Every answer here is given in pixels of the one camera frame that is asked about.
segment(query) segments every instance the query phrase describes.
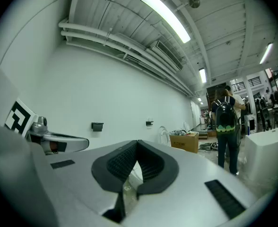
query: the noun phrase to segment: fluorescent ceiling light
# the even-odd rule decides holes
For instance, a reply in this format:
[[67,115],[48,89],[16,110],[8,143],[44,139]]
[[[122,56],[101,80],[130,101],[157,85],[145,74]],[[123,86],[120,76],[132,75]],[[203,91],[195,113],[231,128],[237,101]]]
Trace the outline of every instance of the fluorescent ceiling light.
[[262,60],[260,61],[260,64],[262,64],[262,63],[265,61],[265,59],[266,59],[266,57],[268,56],[268,54],[269,54],[271,48],[272,48],[272,43],[269,43],[269,44],[267,45],[266,51],[265,51],[265,53],[264,53],[264,55],[263,55],[263,57],[262,57]]
[[190,36],[186,32],[177,17],[171,10],[160,0],[141,0],[155,10],[178,34],[183,43],[191,40]]
[[202,82],[203,82],[203,83],[206,83],[205,69],[202,68],[202,69],[199,70],[199,72],[200,72],[200,77],[201,77]]

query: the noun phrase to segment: ceiling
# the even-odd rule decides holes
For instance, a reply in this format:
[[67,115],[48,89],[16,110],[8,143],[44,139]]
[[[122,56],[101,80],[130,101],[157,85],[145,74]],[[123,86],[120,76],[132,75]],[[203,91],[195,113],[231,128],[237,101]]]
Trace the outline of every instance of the ceiling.
[[[144,47],[162,41],[182,62],[176,75],[194,96],[205,95],[205,89],[215,84],[278,65],[278,23],[261,0],[200,0],[196,9],[188,0],[161,1],[183,24],[189,42],[183,44],[141,0],[72,0],[69,23],[105,32],[112,28],[111,34],[122,33]],[[272,51],[260,65],[270,42]],[[206,84],[200,80],[200,68],[207,71]]]

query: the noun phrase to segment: cardboard box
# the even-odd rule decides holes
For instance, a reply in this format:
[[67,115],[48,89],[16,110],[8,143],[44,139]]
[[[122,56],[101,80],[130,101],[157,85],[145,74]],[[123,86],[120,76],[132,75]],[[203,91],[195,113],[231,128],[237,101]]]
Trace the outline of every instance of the cardboard box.
[[171,146],[184,149],[189,152],[198,153],[199,133],[191,133],[188,135],[170,135]]

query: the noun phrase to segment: black mesh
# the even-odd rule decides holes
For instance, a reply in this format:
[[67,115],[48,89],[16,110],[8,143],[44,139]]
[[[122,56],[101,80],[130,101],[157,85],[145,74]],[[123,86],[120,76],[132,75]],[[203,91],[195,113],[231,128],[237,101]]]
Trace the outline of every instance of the black mesh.
[[115,177],[125,182],[136,163],[136,145],[111,158],[106,168]]
[[143,182],[158,176],[164,168],[163,159],[147,148],[138,147],[137,158],[142,170]]

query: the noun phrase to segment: column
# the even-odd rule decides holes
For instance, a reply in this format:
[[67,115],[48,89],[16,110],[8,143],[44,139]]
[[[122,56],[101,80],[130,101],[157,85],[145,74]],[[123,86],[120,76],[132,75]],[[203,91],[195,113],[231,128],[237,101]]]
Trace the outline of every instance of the column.
[[256,105],[254,104],[252,89],[251,89],[251,86],[249,85],[247,76],[243,77],[243,83],[244,83],[245,88],[246,88],[246,92],[247,92],[247,95],[248,95],[248,102],[250,104],[251,112],[252,112],[252,114],[248,115],[247,118],[248,118],[248,120],[254,120],[254,125],[255,125],[255,129],[254,130],[250,129],[250,132],[251,133],[256,133],[257,132],[257,111],[256,111]]

